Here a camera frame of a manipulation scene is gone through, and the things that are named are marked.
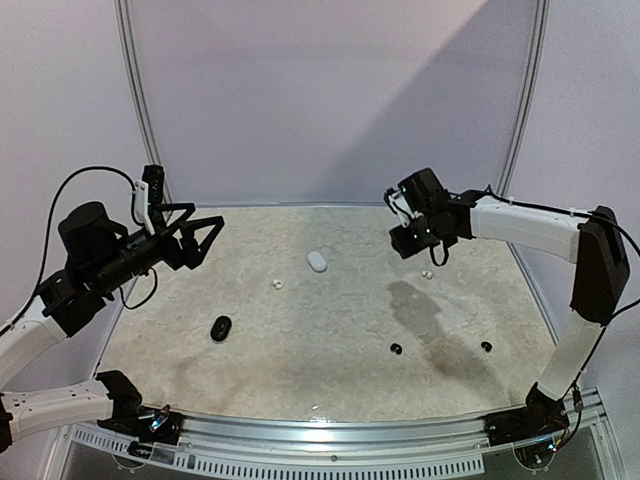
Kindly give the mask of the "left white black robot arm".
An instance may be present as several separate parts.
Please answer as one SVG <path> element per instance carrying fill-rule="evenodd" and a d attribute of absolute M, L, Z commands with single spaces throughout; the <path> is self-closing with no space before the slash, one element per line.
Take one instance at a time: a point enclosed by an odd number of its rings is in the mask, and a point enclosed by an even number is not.
<path fill-rule="evenodd" d="M 151 227 L 130 233 L 108 217 L 100 202 L 74 209 L 58 231 L 67 252 L 64 269 L 35 289 L 32 306 L 1 328 L 1 382 L 7 384 L 49 348 L 67 340 L 114 299 L 133 278 L 163 262 L 172 270 L 198 268 L 224 228 L 220 216 L 193 219 L 192 203 L 152 207 Z M 1 447 L 42 431 L 83 421 L 141 443 L 178 442 L 183 415 L 150 408 L 118 370 L 76 385 L 26 393 L 1 393 Z"/>

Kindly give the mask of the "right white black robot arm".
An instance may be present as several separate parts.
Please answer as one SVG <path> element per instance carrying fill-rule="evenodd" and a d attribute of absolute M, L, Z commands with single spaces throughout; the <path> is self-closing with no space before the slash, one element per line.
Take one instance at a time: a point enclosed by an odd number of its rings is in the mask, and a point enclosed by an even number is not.
<path fill-rule="evenodd" d="M 453 194 L 430 168 L 387 189 L 383 200 L 399 220 L 389 236 L 404 259 L 428 251 L 432 263 L 443 266 L 459 240 L 484 239 L 532 248 L 574 265 L 567 333 L 532 389 L 543 397 L 517 415 L 524 435 L 539 435 L 556 417 L 550 400 L 566 395 L 605 328 L 625 310 L 619 301 L 630 277 L 625 247 L 632 240 L 614 212 L 604 206 L 582 211 L 521 202 L 490 188 Z"/>

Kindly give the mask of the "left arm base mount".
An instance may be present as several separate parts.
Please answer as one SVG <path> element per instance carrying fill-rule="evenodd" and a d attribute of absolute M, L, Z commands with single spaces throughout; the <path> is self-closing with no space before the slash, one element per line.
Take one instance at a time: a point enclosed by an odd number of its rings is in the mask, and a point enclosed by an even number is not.
<path fill-rule="evenodd" d="M 99 427 L 135 437 L 141 443 L 178 444 L 184 415 L 172 411 L 169 405 L 162 408 L 144 406 L 141 393 L 118 370 L 100 372 L 95 379 L 107 389 L 106 396 L 113 403 L 111 415 L 105 420 L 97 420 Z"/>

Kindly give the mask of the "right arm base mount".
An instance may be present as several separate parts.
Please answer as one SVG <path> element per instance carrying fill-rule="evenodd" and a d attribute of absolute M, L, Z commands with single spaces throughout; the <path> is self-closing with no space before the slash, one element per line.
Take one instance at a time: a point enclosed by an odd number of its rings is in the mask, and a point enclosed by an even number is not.
<path fill-rule="evenodd" d="M 556 431 L 562 431 L 562 435 L 554 441 L 552 449 L 566 445 L 580 427 L 584 408 L 577 379 L 572 381 L 567 392 L 572 394 L 574 411 L 577 414 L 574 424 L 570 423 L 563 398 L 549 397 L 536 382 L 527 393 L 523 406 L 488 413 L 481 417 L 483 431 L 488 436 L 490 445 L 524 441 Z"/>

